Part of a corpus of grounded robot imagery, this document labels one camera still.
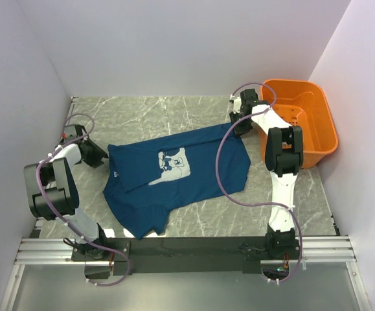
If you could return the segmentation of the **orange plastic basket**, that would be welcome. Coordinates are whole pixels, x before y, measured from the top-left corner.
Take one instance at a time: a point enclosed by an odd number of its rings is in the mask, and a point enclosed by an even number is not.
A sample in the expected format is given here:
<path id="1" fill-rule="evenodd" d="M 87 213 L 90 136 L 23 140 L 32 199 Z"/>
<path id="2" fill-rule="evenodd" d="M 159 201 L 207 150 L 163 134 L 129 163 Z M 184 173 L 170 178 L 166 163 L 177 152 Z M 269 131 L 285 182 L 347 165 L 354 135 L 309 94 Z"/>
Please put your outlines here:
<path id="1" fill-rule="evenodd" d="M 304 163 L 312 168 L 338 146 L 332 114 L 324 91 L 313 82 L 304 80 L 269 79 L 260 88 L 260 97 L 277 101 L 273 110 L 292 126 L 302 128 Z"/>

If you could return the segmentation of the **blue t shirt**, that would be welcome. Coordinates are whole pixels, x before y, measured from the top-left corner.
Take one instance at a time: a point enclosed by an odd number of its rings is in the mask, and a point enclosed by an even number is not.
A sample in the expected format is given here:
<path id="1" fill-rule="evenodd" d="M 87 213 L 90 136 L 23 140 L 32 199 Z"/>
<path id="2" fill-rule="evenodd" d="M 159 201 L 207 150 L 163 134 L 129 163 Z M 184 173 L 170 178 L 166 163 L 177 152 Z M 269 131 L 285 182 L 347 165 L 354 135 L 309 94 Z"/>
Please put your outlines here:
<path id="1" fill-rule="evenodd" d="M 219 124 L 127 145 L 109 145 L 106 202 L 135 238 L 161 234 L 174 209 L 245 189 L 250 158 Z"/>

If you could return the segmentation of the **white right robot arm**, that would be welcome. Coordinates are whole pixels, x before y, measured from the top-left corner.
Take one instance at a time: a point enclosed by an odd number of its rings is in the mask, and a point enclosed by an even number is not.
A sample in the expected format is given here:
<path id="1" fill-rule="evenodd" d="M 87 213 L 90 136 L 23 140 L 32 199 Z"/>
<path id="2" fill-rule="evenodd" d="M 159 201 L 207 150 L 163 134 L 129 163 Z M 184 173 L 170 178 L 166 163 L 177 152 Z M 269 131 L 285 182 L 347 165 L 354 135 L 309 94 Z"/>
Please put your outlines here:
<path id="1" fill-rule="evenodd" d="M 230 120 L 234 133 L 243 135 L 257 125 L 266 134 L 264 163 L 271 176 L 273 202 L 265 235 L 264 251 L 277 259 L 298 247 L 291 213 L 297 174 L 303 164 L 302 128 L 284 121 L 271 104 L 260 100 L 254 89 L 231 95 Z"/>

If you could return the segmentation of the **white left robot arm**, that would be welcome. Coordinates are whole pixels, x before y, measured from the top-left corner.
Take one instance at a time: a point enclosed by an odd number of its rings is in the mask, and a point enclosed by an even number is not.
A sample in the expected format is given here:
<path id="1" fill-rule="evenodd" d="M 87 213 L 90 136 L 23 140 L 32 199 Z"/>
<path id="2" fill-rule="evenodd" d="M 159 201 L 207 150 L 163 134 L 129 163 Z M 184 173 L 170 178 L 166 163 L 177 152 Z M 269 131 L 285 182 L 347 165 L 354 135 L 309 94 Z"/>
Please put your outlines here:
<path id="1" fill-rule="evenodd" d="M 63 242 L 89 260 L 106 259 L 109 244 L 101 226 L 80 208 L 71 168 L 81 162 L 97 168 L 103 158 L 108 158 L 107 153 L 90 140 L 85 127 L 73 124 L 65 127 L 55 156 L 23 169 L 31 213 L 68 228 L 74 240 L 64 238 Z"/>

